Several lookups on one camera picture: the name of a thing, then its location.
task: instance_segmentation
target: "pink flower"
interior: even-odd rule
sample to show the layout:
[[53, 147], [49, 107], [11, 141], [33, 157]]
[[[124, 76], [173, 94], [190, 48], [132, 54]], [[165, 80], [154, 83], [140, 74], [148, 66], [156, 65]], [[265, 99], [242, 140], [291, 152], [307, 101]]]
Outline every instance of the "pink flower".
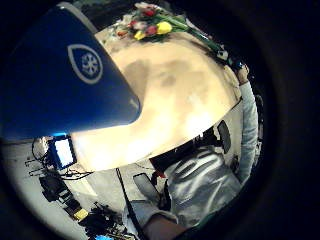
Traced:
[[137, 23], [136, 20], [132, 20], [132, 21], [129, 23], [129, 26], [128, 26], [128, 27], [133, 27], [136, 23]]
[[119, 32], [117, 32], [117, 35], [119, 36], [119, 37], [123, 37], [124, 35], [126, 35], [128, 32], [127, 31], [119, 31]]
[[133, 25], [133, 29], [135, 30], [144, 30], [148, 26], [147, 22], [141, 21], [141, 22], [136, 22]]
[[152, 17], [156, 14], [156, 12], [154, 10], [151, 10], [151, 9], [146, 9], [143, 11], [143, 14], [148, 16], [148, 17]]
[[155, 35], [157, 33], [157, 26], [149, 26], [146, 30], [148, 36]]

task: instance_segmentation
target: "blue object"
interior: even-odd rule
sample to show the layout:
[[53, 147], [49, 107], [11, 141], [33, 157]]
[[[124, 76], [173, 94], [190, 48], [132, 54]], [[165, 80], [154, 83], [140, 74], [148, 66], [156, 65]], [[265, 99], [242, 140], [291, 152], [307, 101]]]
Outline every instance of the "blue object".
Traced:
[[89, 28], [54, 7], [0, 76], [1, 137], [18, 140], [129, 124], [140, 103]]
[[48, 141], [49, 151], [57, 169], [65, 169], [77, 162], [70, 136], [55, 137]]
[[96, 236], [96, 240], [113, 240], [113, 238], [99, 235], [99, 236]]

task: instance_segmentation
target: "snowflake logo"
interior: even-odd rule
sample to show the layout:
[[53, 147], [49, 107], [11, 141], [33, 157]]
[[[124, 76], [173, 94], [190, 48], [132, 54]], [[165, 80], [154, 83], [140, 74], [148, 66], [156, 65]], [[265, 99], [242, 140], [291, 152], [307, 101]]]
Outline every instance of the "snowflake logo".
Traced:
[[89, 76], [93, 76], [99, 70], [99, 63], [97, 58], [92, 53], [86, 53], [82, 56], [82, 71]]
[[103, 65], [99, 54], [84, 44], [70, 44], [68, 57], [75, 74], [87, 84], [96, 84], [103, 75]]

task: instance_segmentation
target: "computer screen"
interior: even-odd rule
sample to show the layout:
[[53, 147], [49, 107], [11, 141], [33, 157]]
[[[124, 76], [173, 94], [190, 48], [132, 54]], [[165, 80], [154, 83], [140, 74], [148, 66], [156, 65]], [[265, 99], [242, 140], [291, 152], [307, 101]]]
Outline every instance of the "computer screen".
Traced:
[[74, 160], [68, 139], [56, 141], [55, 146], [62, 167], [73, 163]]
[[71, 137], [59, 136], [49, 141], [51, 156], [58, 169], [64, 169], [77, 162]]

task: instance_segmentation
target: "round table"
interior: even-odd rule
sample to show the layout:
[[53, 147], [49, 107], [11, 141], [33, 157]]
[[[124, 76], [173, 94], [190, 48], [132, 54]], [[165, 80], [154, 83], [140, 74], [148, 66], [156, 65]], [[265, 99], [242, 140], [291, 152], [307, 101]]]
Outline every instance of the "round table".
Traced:
[[[96, 37], [101, 41], [104, 35]], [[138, 95], [142, 112], [129, 125], [71, 134], [77, 165], [85, 171], [116, 168], [176, 148], [240, 100], [233, 71], [217, 64], [190, 34], [172, 33], [162, 43], [124, 38], [104, 47]]]

